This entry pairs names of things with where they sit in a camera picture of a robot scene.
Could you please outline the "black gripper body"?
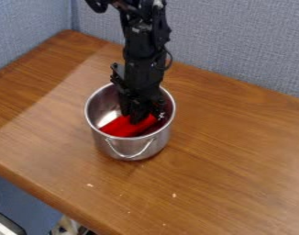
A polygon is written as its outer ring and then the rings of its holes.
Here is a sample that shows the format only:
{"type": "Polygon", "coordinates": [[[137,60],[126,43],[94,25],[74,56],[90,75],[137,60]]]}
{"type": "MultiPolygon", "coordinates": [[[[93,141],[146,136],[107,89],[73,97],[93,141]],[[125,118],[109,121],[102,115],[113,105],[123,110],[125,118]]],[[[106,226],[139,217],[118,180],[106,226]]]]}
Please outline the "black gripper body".
{"type": "Polygon", "coordinates": [[[131,92],[131,102],[138,100],[159,100],[162,98],[161,83],[166,68],[166,54],[150,57],[125,56],[126,63],[114,63],[111,81],[118,91],[131,92]]]}

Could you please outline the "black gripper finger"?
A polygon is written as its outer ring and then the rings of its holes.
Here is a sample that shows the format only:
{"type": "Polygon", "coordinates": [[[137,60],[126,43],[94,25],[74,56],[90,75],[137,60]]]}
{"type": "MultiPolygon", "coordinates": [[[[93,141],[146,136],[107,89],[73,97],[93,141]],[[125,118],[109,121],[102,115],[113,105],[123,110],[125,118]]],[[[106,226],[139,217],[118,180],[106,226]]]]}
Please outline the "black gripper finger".
{"type": "Polygon", "coordinates": [[[131,92],[127,90],[118,91],[119,106],[122,114],[129,116],[131,114],[131,92]]]}
{"type": "Polygon", "coordinates": [[[131,102],[130,109],[130,123],[137,125],[145,121],[150,116],[154,116],[158,120],[162,120],[166,116],[166,100],[138,100],[131,102]]]}

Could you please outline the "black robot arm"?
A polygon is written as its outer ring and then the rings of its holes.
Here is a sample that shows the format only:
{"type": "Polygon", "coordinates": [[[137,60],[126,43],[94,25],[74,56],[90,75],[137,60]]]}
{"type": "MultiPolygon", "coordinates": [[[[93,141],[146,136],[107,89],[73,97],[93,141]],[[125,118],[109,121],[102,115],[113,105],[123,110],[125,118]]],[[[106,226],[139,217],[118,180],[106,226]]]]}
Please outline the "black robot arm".
{"type": "Polygon", "coordinates": [[[167,22],[167,0],[85,0],[91,9],[106,13],[113,6],[121,15],[126,38],[125,63],[111,65],[111,81],[119,94],[119,105],[131,124],[150,115],[159,118],[166,101],[161,93],[165,72],[173,67],[167,49],[173,29],[167,22]]]}

